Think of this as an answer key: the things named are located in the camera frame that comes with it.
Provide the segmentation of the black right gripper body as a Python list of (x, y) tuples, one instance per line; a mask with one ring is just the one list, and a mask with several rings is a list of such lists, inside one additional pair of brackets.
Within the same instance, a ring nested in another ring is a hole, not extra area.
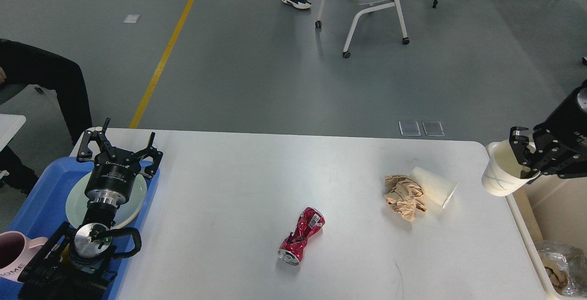
[(587, 151), (587, 81), (574, 89), (544, 122), (555, 139), (574, 152)]

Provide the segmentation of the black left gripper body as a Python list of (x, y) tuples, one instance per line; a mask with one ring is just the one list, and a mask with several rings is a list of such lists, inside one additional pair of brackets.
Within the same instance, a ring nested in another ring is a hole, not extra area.
[(91, 202), (123, 205), (129, 200), (140, 170), (138, 159), (122, 153), (115, 154), (115, 158), (100, 153), (94, 160), (94, 170), (86, 185), (85, 195)]

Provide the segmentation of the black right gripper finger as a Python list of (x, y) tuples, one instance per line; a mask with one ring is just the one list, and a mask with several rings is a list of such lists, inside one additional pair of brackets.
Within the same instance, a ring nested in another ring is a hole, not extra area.
[(538, 172), (539, 175), (543, 175), (543, 167), (552, 157), (565, 152), (573, 152), (559, 143), (545, 127), (534, 129), (533, 146), (530, 143), (530, 138), (522, 134), (523, 131), (528, 131), (528, 129), (518, 126), (511, 127), (509, 144), (518, 164), (530, 168), (532, 172)]
[(587, 156), (576, 152), (556, 155), (543, 167), (544, 175), (557, 175), (561, 179), (585, 178), (587, 176)]

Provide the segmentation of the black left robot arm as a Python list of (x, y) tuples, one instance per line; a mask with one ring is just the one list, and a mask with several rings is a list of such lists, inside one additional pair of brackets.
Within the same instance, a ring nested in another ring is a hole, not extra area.
[(82, 221), (61, 223), (24, 267), (19, 300), (100, 300), (117, 277), (111, 261), (141, 250), (140, 231), (116, 228), (116, 214), (132, 199), (139, 175), (156, 175), (163, 152), (154, 146), (155, 132), (138, 152), (111, 145), (105, 135), (109, 122), (86, 131), (76, 154), (77, 162), (94, 165), (84, 187)]

